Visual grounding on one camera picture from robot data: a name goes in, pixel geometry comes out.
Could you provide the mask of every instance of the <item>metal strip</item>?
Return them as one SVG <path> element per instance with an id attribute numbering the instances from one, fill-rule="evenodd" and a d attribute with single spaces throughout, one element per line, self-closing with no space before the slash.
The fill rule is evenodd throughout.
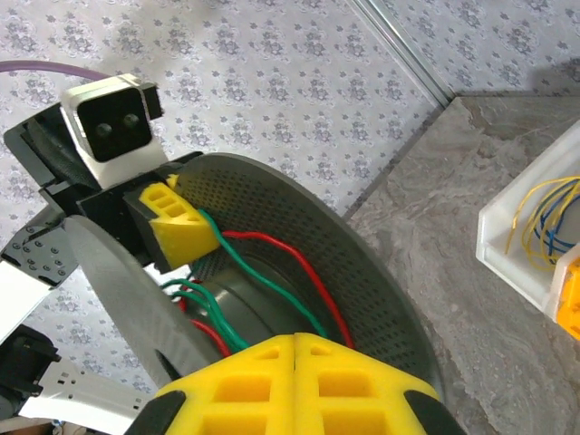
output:
<path id="1" fill-rule="evenodd" d="M 409 34 L 401 28 L 382 0 L 352 0 L 352 3 L 433 98 L 443 108 L 449 106 L 455 98 L 455 93 L 435 72 L 429 60 L 414 46 Z"/>
<path id="2" fill-rule="evenodd" d="M 102 376 L 79 372 L 61 359 L 48 366 L 38 382 L 43 392 L 29 398 L 19 415 L 67 421 L 85 428 L 122 435 L 152 395 Z"/>

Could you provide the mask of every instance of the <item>perforated gray disc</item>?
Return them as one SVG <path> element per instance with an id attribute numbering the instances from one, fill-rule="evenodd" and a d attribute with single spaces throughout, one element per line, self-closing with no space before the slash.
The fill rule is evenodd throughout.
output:
<path id="1" fill-rule="evenodd" d="M 80 216 L 68 217 L 64 229 L 95 294 L 159 387 L 220 359 L 203 333 L 107 232 Z"/>
<path id="2" fill-rule="evenodd" d="M 342 310 L 357 349 L 440 390 L 434 352 L 406 295 L 358 235 L 313 194 L 257 161 L 218 153 L 193 159 L 179 175 L 177 192 L 206 210 L 222 231 L 261 231 L 297 247 Z M 292 257 L 260 241 L 236 248 L 281 273 L 325 325 L 333 324 Z M 219 268 L 223 257 L 211 258 Z"/>

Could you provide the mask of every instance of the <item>black bracket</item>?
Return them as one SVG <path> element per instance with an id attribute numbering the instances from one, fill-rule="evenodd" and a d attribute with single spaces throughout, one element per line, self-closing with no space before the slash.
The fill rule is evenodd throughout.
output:
<path id="1" fill-rule="evenodd" d="M 140 86 L 149 118 L 163 114 L 157 86 Z M 65 218 L 82 215 L 118 240 L 146 266 L 153 261 L 132 220 L 125 194 L 151 182 L 165 181 L 195 151 L 161 167 L 105 190 L 101 189 L 76 151 L 57 103 L 5 133 L 6 147 L 40 186 L 48 206 L 18 231 L 0 253 L 0 259 L 46 284 L 57 287 L 78 266 L 62 228 Z"/>
<path id="2" fill-rule="evenodd" d="M 48 337 L 19 325 L 0 344 L 0 420 L 14 417 L 28 398 L 40 395 L 38 382 L 60 360 Z"/>

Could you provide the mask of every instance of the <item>floral wallpaper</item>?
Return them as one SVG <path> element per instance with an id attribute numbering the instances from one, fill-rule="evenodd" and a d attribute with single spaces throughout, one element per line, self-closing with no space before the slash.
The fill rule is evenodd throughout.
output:
<path id="1" fill-rule="evenodd" d="M 280 169 L 344 213 L 435 110 L 345 0 L 6 0 L 0 60 L 40 59 L 159 84 L 165 151 L 231 151 Z M 0 76 L 0 131 L 79 79 Z M 0 243 L 43 206 L 0 142 Z M 151 382 L 81 272 L 27 323 L 81 367 Z"/>
<path id="2" fill-rule="evenodd" d="M 577 0 L 382 0 L 455 93 L 580 95 Z"/>

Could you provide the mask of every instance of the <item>yellow 3d-printed part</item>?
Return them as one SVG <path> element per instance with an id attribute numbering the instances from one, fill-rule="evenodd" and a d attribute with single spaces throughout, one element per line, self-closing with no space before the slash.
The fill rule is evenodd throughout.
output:
<path id="1" fill-rule="evenodd" d="M 580 258 L 568 267 L 567 273 L 556 320 L 576 340 L 580 340 Z"/>
<path id="2" fill-rule="evenodd" d="M 424 381 L 309 333 L 279 335 L 174 381 L 167 435 L 423 435 L 407 391 Z"/>
<path id="3" fill-rule="evenodd" d="M 172 189 L 175 190 L 175 187 L 178 184 L 178 175 L 177 174 L 172 174 L 169 175 L 168 178 L 166 179 L 167 185 Z"/>
<path id="4" fill-rule="evenodd" d="M 191 263 L 219 247 L 209 223 L 191 204 L 164 183 L 146 187 L 139 201 L 155 215 L 149 223 L 172 269 Z"/>

